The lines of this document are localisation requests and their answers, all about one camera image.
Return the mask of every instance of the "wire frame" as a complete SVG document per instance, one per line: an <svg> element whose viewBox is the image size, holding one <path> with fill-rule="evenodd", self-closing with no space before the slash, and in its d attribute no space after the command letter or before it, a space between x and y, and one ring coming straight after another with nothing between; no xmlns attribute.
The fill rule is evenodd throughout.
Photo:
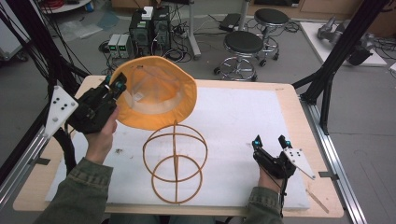
<svg viewBox="0 0 396 224"><path fill-rule="evenodd" d="M172 132L170 133L162 133L163 130L172 127ZM188 133L178 133L177 132L177 128L186 128L190 131L192 131L193 133L196 133L196 135L192 135L192 134L188 134ZM156 139L158 140L159 138L165 137L165 136L172 136L172 155L169 155L165 158L163 158L162 160L160 160L157 165L155 165L155 167L153 169L149 168L148 162L147 162L147 155L146 152L148 150L148 144L151 143L152 141L155 141ZM188 155L182 155L182 154L178 154L177 153L177 138L181 137L181 136L186 136L192 139L197 140L197 143L201 143L204 145L205 147L205 158L202 161L201 164L199 164L195 159L191 158ZM186 177L180 178L179 177L179 159L186 159L187 161L191 162L197 169L197 171L191 175L188 175ZM186 125L182 125L182 124L177 124L177 122L175 121L174 124L172 125L167 125L162 127L161 129L155 131L146 141L146 143L143 145L143 162L145 163L145 166L147 168L147 170L151 173L151 186L154 190L154 193L164 202L166 203L185 203L188 202L189 200L191 200L193 197L195 197L195 195L198 194L199 190L201 189L202 183L203 183L203 173L202 173L202 169L204 168L205 164L206 164L206 160L207 160L207 144L206 141L204 139L204 137L195 129L193 129L192 127L186 126ZM165 177L161 177L159 175L157 175L160 166L166 162L166 161L172 161L173 162L173 168L174 168L174 177L173 178L165 178ZM199 175L199 186L197 187L196 191L187 199L179 199L178 197L178 185L181 182L185 182L188 180L191 180L192 178L194 178L195 176ZM161 193L156 189L155 187L155 179L158 179L160 181L163 182L167 182L167 183L174 183L175 184L175 199L174 200L169 200L169 199L165 199Z"/></svg>

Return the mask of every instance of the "black stool seat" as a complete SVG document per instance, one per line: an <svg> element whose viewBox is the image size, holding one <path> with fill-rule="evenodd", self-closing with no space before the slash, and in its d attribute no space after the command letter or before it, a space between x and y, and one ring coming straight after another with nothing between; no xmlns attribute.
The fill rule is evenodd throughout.
<svg viewBox="0 0 396 224"><path fill-rule="evenodd" d="M258 36L246 31L234 31L227 34L224 38L224 45L232 51L246 54L260 52L264 47Z"/></svg>
<svg viewBox="0 0 396 224"><path fill-rule="evenodd" d="M254 13L254 20L261 25L283 25L289 21L289 17L279 10L273 8L262 8Z"/></svg>

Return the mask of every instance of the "wooden spherical frame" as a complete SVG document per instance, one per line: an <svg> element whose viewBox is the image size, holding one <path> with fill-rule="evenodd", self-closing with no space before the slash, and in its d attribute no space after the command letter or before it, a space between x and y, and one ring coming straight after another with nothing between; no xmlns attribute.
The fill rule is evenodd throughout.
<svg viewBox="0 0 396 224"><path fill-rule="evenodd" d="M162 134L156 135L161 130L164 130L164 129L172 127L172 126L173 126L173 131L171 133L162 133ZM183 127L183 128L190 129L190 130L194 131L195 133L197 133L197 135L199 137L191 135L191 134L186 134L186 133L177 133L177 131L176 131L177 127ZM172 136L172 138L173 138L173 155L165 157L164 159L159 161L158 164L155 166L155 168L153 170L151 170L149 168L149 166L148 166L147 161L146 161L146 148L147 148L147 145L152 140L157 139L159 137L164 137L164 136ZM191 158L189 156L177 155L177 149L176 149L177 136L187 136L187 137L196 139L196 140L198 140L199 142L201 142L205 146L205 158L204 158L204 161L202 162L201 165L198 164L197 161L195 161L193 158ZM179 179L178 178L178 160L179 160L179 158L184 158L184 159L187 159L188 161L191 161L197 167L197 171L195 173L193 173L192 175L189 175L187 177ZM165 161L168 161L168 160L173 160L173 163L174 163L174 169L175 169L175 178L174 179L163 178L163 177L160 177L160 176L156 175L156 172L157 172L158 168L161 166L161 164L163 162L165 162ZM204 137L200 133L198 133L195 129L193 129L192 127L189 127L189 126L186 126L186 125L182 125L182 124L177 124L176 122L174 124L172 124L172 125L167 125L165 127L162 127L161 129L155 131L148 138L146 143L143 145L143 162L145 163L145 166L146 166L147 170L151 173L151 186L152 186L155 194L161 200L163 200L166 203L185 203L185 202L191 200L193 197L195 197L195 195L199 192L199 190L201 189L201 186L202 186L202 182L203 182L202 169L204 168L204 166L206 164L206 160L207 160L207 144L206 144L206 141L205 141ZM200 182L199 182L199 186L198 186L197 190L189 198L187 198L185 200L179 200L178 197L177 197L178 196L178 183L187 181L189 179L192 179L193 177L195 177L198 174L200 176ZM156 190L155 183L154 183L155 178L157 178L157 179L159 179L161 181L164 181L164 182L175 183L175 185L176 185L176 188L175 188L176 194L175 194L175 199L173 201L165 199L163 196L161 196L161 194L158 192L158 190Z"/></svg>

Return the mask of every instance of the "gray floor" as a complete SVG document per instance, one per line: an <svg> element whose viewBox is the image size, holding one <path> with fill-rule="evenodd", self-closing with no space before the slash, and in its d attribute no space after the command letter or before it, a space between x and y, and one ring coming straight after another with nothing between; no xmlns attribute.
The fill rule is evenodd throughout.
<svg viewBox="0 0 396 224"><path fill-rule="evenodd" d="M102 9L87 13L75 10L58 16L59 21L83 19L88 25L99 22L107 12ZM93 74L100 75L106 69L106 59L98 46L111 34L128 31L128 17L115 20L115 26L87 39L67 42L70 49ZM222 33L210 17L195 19L195 33ZM202 57L188 63L178 63L197 79L219 79L213 69L230 56L222 46L224 35L195 36ZM281 51L277 61L268 60L264 67L256 66L259 82L293 83L316 72L321 62L310 47L302 31L283 32L276 40ZM342 66L335 76L329 116L329 131L350 184L358 198L368 223L392 223L396 220L396 182L393 179L396 165L396 79L388 68L395 63L387 60L385 67ZM46 103L46 85L34 64L12 62L0 68L0 163L6 160L18 144L35 117ZM297 90L303 93L306 87ZM24 213L12 209L14 193L0 212L0 222L5 224L31 223L37 213ZM285 217L285 223L350 223L342 218L294 218Z"/></svg>

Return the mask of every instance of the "hat brim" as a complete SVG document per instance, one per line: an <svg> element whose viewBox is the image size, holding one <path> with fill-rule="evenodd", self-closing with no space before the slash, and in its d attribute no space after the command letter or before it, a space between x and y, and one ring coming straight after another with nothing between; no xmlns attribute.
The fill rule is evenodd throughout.
<svg viewBox="0 0 396 224"><path fill-rule="evenodd" d="M128 73L129 68L132 66L158 66L161 68L166 68L172 73L180 82L181 88L183 90L183 97L181 98L179 104L177 104L171 110L160 113L160 114L144 114L133 110L129 107L124 94L129 94L124 92L117 105L120 107L120 113L118 120L129 127L144 129L144 130L158 130L166 125L174 124L175 121L180 123L186 119L195 107L197 100L197 86L194 78L179 68L174 63L169 62L163 57L159 56L146 56L138 59L133 59L123 65L119 66L113 73L110 83L117 78L121 73L123 73L126 78L133 76L134 74Z"/></svg>

